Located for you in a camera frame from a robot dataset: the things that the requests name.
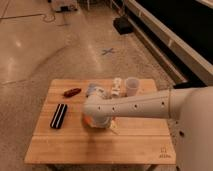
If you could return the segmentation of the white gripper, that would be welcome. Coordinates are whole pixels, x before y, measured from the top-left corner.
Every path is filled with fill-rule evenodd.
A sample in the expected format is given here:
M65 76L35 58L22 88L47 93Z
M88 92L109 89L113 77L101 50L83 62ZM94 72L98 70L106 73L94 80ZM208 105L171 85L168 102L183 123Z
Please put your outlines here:
M111 124L110 124L110 118L109 117L95 117L95 116L92 116L90 125L93 128L107 128L107 127L110 126L109 129L113 133L118 134L118 130L117 130L117 126L116 126L115 121L112 120Z

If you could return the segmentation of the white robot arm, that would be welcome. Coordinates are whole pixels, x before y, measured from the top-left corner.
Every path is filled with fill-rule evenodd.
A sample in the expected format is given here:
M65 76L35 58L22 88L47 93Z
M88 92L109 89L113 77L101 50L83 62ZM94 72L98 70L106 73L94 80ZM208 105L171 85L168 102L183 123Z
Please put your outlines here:
M142 117L179 121L178 171L213 171L213 86L167 89L104 99L93 92L83 111L93 118Z

